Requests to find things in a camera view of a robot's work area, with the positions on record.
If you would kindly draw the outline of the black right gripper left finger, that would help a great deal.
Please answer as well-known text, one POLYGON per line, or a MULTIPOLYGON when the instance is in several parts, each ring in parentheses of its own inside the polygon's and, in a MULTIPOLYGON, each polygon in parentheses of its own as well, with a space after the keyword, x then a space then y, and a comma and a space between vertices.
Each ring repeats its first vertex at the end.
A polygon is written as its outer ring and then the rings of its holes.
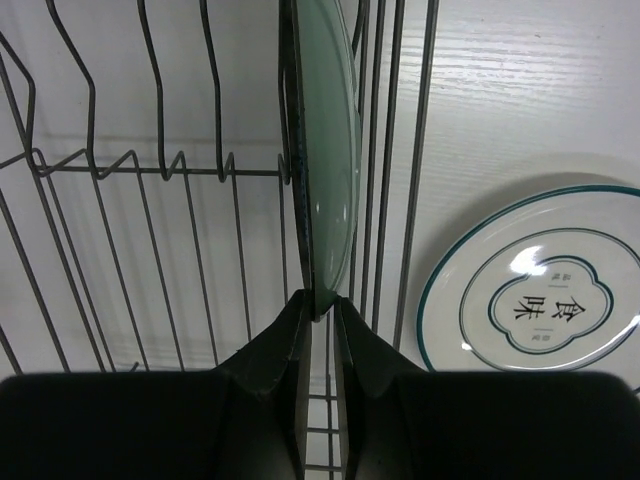
POLYGON ((5 479, 300 479, 310 295, 210 370, 48 373, 1 384, 5 479))

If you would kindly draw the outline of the blue patterned green plate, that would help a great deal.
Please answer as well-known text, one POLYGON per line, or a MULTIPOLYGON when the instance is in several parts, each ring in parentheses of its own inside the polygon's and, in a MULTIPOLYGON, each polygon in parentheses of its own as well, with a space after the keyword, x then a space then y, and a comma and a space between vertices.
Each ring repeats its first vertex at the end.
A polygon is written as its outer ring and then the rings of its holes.
POLYGON ((348 270, 359 211, 358 78, 340 3, 280 2, 278 55, 303 285, 310 315, 319 320, 348 270))

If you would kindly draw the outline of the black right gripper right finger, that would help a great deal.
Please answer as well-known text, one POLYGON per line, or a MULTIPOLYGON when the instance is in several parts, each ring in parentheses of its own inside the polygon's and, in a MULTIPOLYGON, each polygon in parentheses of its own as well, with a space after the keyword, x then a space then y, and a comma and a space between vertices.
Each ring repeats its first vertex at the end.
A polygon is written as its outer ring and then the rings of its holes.
POLYGON ((430 373, 334 309, 347 479, 635 479, 639 402, 602 373, 430 373))

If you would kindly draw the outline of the white plate with characters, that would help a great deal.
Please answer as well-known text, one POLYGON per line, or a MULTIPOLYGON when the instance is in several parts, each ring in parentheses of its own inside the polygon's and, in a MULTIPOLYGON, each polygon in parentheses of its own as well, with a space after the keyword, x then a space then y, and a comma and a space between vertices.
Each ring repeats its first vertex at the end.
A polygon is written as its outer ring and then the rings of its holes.
POLYGON ((509 205, 432 270, 417 343, 430 371, 597 370, 639 381, 639 192, 579 185, 509 205))

